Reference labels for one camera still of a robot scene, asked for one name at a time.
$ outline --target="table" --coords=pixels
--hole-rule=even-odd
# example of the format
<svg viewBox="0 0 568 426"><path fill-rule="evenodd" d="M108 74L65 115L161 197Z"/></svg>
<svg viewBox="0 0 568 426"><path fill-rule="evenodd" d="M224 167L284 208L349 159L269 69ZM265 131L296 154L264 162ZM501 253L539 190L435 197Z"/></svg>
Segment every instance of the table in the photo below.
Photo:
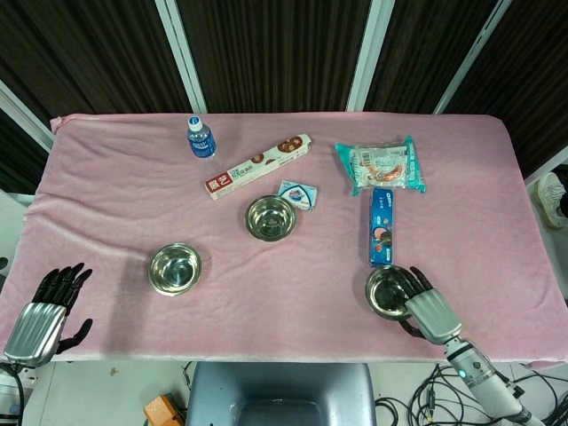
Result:
<svg viewBox="0 0 568 426"><path fill-rule="evenodd" d="M205 114L226 168L299 133L304 157L212 201L185 140L185 114L75 114L53 120L56 143L26 215L0 296L0 345L41 278L94 270L59 359L289 361L440 359L442 348L375 316L364 296L369 192L351 197L334 143L414 136L428 186L396 191L395 260L417 265L453 306L463 335L493 360L568 359L568 313L501 121L479 115ZM254 240L243 215L282 179L319 188L277 243ZM173 241L194 245L203 275L162 296L146 261Z"/></svg>

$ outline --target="plastic bottle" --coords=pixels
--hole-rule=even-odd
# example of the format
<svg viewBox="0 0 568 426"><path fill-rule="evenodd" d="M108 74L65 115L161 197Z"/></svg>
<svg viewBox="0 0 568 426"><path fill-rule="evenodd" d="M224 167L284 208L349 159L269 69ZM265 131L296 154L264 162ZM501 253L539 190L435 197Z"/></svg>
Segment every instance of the plastic bottle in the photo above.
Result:
<svg viewBox="0 0 568 426"><path fill-rule="evenodd" d="M217 150L217 145L211 129L206 124L203 124L196 115L189 117L187 125L189 126L187 141L195 156L200 158L213 157Z"/></svg>

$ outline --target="stainless steel bowl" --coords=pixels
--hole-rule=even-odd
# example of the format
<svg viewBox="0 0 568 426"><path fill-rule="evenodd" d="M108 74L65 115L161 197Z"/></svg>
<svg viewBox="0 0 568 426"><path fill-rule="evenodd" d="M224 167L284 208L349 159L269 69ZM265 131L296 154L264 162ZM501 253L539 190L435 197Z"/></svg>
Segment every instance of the stainless steel bowl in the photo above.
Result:
<svg viewBox="0 0 568 426"><path fill-rule="evenodd" d="M160 248L148 264L148 279L158 293L178 296L197 284L201 258L197 250L183 242Z"/></svg>
<svg viewBox="0 0 568 426"><path fill-rule="evenodd" d="M401 273L402 268L380 266L367 277L365 297L371 309L387 320L407 320L410 312L405 307L408 296L401 286L406 278Z"/></svg>
<svg viewBox="0 0 568 426"><path fill-rule="evenodd" d="M259 240L278 241L288 236L296 226L296 211L279 195L266 195L248 206L245 225Z"/></svg>

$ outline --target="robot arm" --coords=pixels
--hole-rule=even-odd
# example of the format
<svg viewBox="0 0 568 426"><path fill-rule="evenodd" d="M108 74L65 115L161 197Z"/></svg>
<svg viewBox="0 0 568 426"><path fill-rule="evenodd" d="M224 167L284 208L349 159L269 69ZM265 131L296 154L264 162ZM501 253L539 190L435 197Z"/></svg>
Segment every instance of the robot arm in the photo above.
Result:
<svg viewBox="0 0 568 426"><path fill-rule="evenodd" d="M387 266L382 272L373 272L369 276L367 300L373 310L385 318L398 320L412 336L444 345L447 360L488 415L504 417L527 426L544 426L516 399L486 355L471 341L460 338L462 323L442 294L431 286L417 268L411 267L410 270L414 275L397 266ZM398 278L398 293L403 297L401 300L404 301L404 308L394 309L392 299L389 300L390 305L382 300L392 290L381 289L380 283L377 286L377 281L372 280L373 276L381 273L381 280L385 283L392 281L393 277ZM374 293L368 291L370 288L374 289ZM396 312L398 316L390 317L389 312ZM406 321L410 317L414 318L418 328Z"/></svg>
<svg viewBox="0 0 568 426"><path fill-rule="evenodd" d="M76 335L60 340L67 315L79 296L83 283L91 276L88 269L79 276L83 264L55 269L48 273L24 306L4 348L4 355L14 366L40 367L56 353L78 345L89 333L92 319L87 319Z"/></svg>

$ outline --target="brown curtain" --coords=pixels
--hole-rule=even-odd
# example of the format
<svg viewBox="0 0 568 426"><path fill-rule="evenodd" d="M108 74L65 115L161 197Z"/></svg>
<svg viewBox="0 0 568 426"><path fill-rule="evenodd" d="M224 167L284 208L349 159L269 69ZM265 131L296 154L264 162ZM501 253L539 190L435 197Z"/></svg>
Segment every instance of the brown curtain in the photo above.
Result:
<svg viewBox="0 0 568 426"><path fill-rule="evenodd" d="M366 111L431 114L497 0L397 0Z"/></svg>
<svg viewBox="0 0 568 426"><path fill-rule="evenodd" d="M568 2L515 0L446 113L501 118L525 176L568 144Z"/></svg>
<svg viewBox="0 0 568 426"><path fill-rule="evenodd" d="M213 113L344 110L369 0L177 0Z"/></svg>
<svg viewBox="0 0 568 426"><path fill-rule="evenodd" d="M58 115L188 112L154 0L3 0L0 79Z"/></svg>
<svg viewBox="0 0 568 426"><path fill-rule="evenodd" d="M46 161L45 150L0 111L0 189L35 193Z"/></svg>

